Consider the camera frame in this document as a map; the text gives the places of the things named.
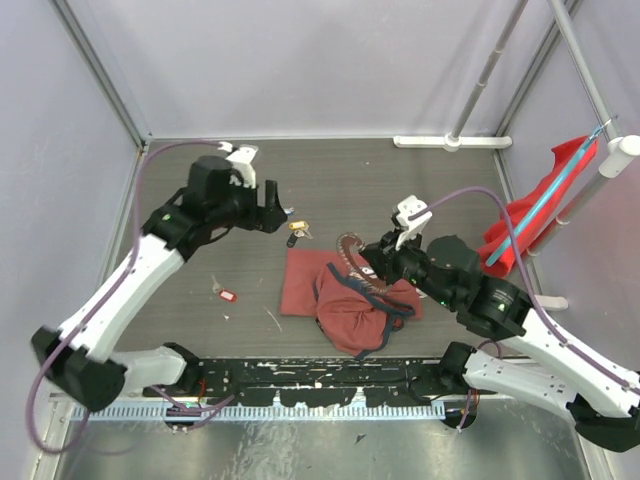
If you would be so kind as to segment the key with yellow tag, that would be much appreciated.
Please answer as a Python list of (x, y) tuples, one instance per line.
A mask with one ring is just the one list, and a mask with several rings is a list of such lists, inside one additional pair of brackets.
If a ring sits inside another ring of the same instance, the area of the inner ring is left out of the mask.
[(296, 238), (307, 238), (309, 240), (314, 239), (310, 232), (308, 223), (304, 220), (290, 222), (288, 227)]

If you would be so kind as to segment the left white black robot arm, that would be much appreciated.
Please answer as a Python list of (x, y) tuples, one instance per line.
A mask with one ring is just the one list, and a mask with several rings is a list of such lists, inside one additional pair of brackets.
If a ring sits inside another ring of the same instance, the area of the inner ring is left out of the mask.
[(198, 158), (186, 186), (150, 215), (99, 290), (57, 329), (42, 327), (33, 335), (46, 378), (89, 412), (152, 386), (167, 386), (178, 396), (198, 390), (200, 360), (186, 348), (169, 342), (155, 350), (118, 352), (115, 346), (153, 293), (199, 248), (234, 228), (273, 233), (286, 223), (276, 181), (266, 181), (265, 201), (258, 201), (256, 153), (241, 146), (225, 156)]

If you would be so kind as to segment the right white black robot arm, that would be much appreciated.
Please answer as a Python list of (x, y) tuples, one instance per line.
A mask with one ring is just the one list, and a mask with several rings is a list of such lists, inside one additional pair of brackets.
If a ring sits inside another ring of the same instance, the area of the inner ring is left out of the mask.
[(623, 368), (565, 331), (533, 297), (507, 280), (485, 274), (478, 254), (456, 236), (396, 244), (390, 231), (375, 243), (357, 242), (380, 287), (405, 280), (455, 313), (466, 330), (525, 354), (538, 371), (451, 343), (438, 365), (444, 390), (508, 395), (571, 422), (591, 443), (617, 453), (639, 444), (639, 374)]

